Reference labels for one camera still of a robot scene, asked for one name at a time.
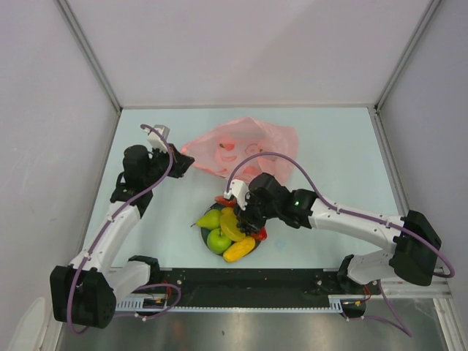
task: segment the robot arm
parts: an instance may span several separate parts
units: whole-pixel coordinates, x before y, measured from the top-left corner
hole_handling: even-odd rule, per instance
[[[371,254],[344,258],[339,278],[345,290],[347,286],[392,276],[421,286],[431,284],[437,256],[420,242],[388,225],[393,223],[410,229],[439,249],[441,240],[424,215],[416,211],[409,211],[406,217],[356,211],[387,223],[377,224],[342,213],[341,206],[330,200],[337,209],[329,208],[313,191],[298,189],[290,192],[267,173],[256,177],[248,187],[244,182],[234,180],[230,191],[224,194],[226,198],[232,196],[238,200],[235,214],[240,230],[245,233],[256,232],[268,219],[279,218],[290,227],[332,230],[380,247],[382,250]]]
[[[167,127],[154,128],[164,138],[169,134]],[[130,146],[125,150],[124,171],[117,178],[107,216],[96,236],[90,240],[92,244],[85,245],[67,267],[56,266],[52,271],[50,288],[56,320],[67,321],[67,299],[72,288],[75,289],[71,307],[72,321],[104,328],[112,320],[118,302],[144,284],[159,282],[156,276],[159,274],[159,263],[150,257],[131,257],[121,270],[116,273],[110,271],[118,250],[143,217],[153,193],[147,191],[127,207],[122,209],[122,206],[164,175],[170,164],[169,153],[172,154],[173,164],[167,175],[172,178],[182,177],[195,160],[180,154],[172,144],[168,144],[167,148],[154,132],[149,132],[148,141],[152,145],[151,152],[142,145]],[[101,235],[100,240],[94,244],[98,235]],[[72,280],[82,263],[84,265],[77,286],[72,287]]]

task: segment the bowl of fruit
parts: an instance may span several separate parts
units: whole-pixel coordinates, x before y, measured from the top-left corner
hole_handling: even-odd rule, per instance
[[[258,233],[242,233],[234,214],[235,203],[216,198],[205,214],[195,222],[211,252],[232,263],[253,252],[267,238],[265,228]]]

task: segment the metal frame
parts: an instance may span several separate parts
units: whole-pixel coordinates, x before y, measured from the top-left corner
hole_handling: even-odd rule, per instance
[[[423,14],[420,22],[417,25],[416,30],[413,32],[411,39],[406,46],[401,58],[399,59],[398,64],[396,65],[390,80],[385,85],[382,93],[380,94],[379,99],[375,106],[368,107],[369,115],[371,116],[371,122],[374,127],[374,132],[376,135],[377,142],[379,144],[379,148],[382,153],[382,159],[385,164],[385,169],[387,170],[388,177],[390,180],[390,185],[393,190],[393,195],[395,197],[395,201],[398,207],[400,214],[404,214],[408,211],[409,205],[407,201],[407,196],[404,192],[404,186],[401,181],[400,173],[395,163],[395,159],[393,157],[392,151],[390,149],[390,145],[388,143],[387,136],[385,134],[385,130],[382,125],[381,116],[380,116],[380,109],[384,105],[389,93],[393,90],[396,82],[398,81],[399,77],[401,76],[404,68],[407,65],[407,62],[411,58],[412,54],[414,53],[417,44],[420,42],[423,34],[426,32],[430,22],[433,20],[434,16],[437,13],[437,10],[440,7],[440,4],[443,0],[431,0],[430,4],[427,6],[425,13]],[[90,69],[93,71],[96,79],[98,80],[99,84],[105,90],[107,97],[116,110],[117,114],[120,115],[122,107],[120,106],[117,96],[115,95],[109,80],[104,73],[104,70],[99,63],[96,55],[94,54],[88,40],[86,39],[86,35],[83,33],[80,24],[78,23],[77,18],[75,17],[71,6],[69,5],[67,0],[54,0],[56,3],[59,12],[62,14],[62,17],[65,20],[65,23],[69,27],[72,36],[75,38],[78,46],[80,47],[83,55],[85,56],[87,62],[89,63]],[[331,106],[331,105],[307,105],[309,107],[320,107],[320,106]],[[356,104],[353,107],[363,107],[365,105]],[[202,106],[170,106],[171,108],[196,108]],[[437,309],[437,314],[439,315],[440,325],[442,327],[445,341],[448,345],[449,350],[466,350],[465,345],[467,344],[466,336],[464,335],[464,331],[460,328],[461,321],[458,318],[456,313],[456,308],[454,306],[453,299],[451,298],[450,288],[445,279],[434,279],[433,284],[429,287],[430,292],[428,293],[428,288],[424,287],[416,287],[412,284],[408,284],[405,282],[399,282],[398,279],[394,280],[387,280],[382,283],[385,292],[389,295],[390,298],[433,298],[434,305]],[[340,296],[331,296],[331,298],[340,298]],[[45,333],[45,337],[43,339],[43,343],[41,346],[42,351],[52,351],[56,349],[56,345],[58,344],[59,337],[61,335],[61,327],[62,323],[56,322],[53,319],[53,315],[50,315],[50,321],[47,326],[47,330]]]

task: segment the black plate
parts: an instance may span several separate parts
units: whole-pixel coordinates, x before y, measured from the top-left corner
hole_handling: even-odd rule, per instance
[[[221,211],[224,207],[225,207],[225,206],[223,206],[223,205],[220,205],[220,204],[218,204],[218,203],[214,203],[208,210],[206,210],[206,212],[208,212],[208,211],[210,211],[210,210],[220,210],[220,211]],[[208,247],[208,235],[210,234],[210,230],[205,229],[205,228],[200,228],[200,232],[201,232],[201,234],[202,234],[202,239],[203,239],[203,242],[204,242],[205,245],[206,245],[206,248],[207,248],[208,250],[210,250],[210,248]],[[255,251],[259,245],[260,245],[260,241],[256,240],[256,241],[255,241],[255,247],[254,247],[253,250],[251,250],[248,254],[251,254],[253,251]]]

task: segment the reflective metal surface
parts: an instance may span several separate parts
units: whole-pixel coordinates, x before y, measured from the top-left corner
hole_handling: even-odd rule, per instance
[[[64,328],[57,350],[447,350],[432,300],[393,303],[412,339],[390,325],[337,314],[181,312],[148,322],[118,318],[83,336]],[[366,314],[392,318],[381,300],[370,301]]]

